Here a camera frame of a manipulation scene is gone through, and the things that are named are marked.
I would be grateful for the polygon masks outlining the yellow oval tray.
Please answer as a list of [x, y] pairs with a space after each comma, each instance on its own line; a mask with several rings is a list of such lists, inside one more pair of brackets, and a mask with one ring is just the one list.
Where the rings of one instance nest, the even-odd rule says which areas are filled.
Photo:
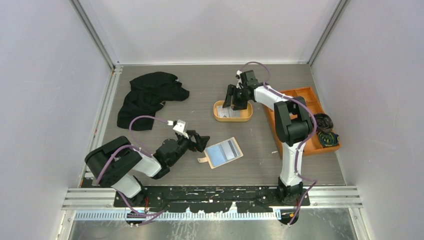
[[213, 105], [213, 115], [218, 122], [247, 122], [253, 115], [253, 106], [247, 104], [246, 109], [233, 110], [231, 107], [223, 108], [224, 101], [219, 100]]

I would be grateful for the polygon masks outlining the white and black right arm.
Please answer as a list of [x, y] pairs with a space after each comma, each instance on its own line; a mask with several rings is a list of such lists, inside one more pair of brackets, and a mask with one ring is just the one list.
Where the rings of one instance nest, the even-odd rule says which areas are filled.
[[229, 84], [223, 107], [244, 110], [249, 101], [274, 112], [274, 129], [282, 145], [282, 169], [276, 196], [283, 205], [291, 205], [303, 195], [301, 163], [306, 142], [316, 131], [313, 114], [304, 98], [288, 96], [265, 82], [259, 82], [253, 70], [237, 71], [237, 84]]

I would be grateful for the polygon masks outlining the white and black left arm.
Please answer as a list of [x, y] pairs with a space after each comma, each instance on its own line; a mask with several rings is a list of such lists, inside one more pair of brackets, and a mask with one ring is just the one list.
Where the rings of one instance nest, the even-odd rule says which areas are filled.
[[152, 179], [160, 179], [170, 172], [170, 168], [187, 152], [203, 152], [210, 136], [199, 135], [189, 130], [188, 136], [177, 135], [168, 138], [152, 155], [130, 144], [125, 136], [120, 136], [91, 151], [84, 159], [86, 166], [102, 188], [113, 188], [122, 193], [133, 206], [141, 206], [146, 200], [143, 185], [130, 171], [145, 174]]

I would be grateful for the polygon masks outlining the credit card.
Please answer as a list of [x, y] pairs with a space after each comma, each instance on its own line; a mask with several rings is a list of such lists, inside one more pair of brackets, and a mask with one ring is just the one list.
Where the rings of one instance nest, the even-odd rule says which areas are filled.
[[240, 118], [241, 111], [234, 110], [231, 107], [222, 108], [222, 105], [219, 105], [217, 108], [217, 115], [219, 118]]

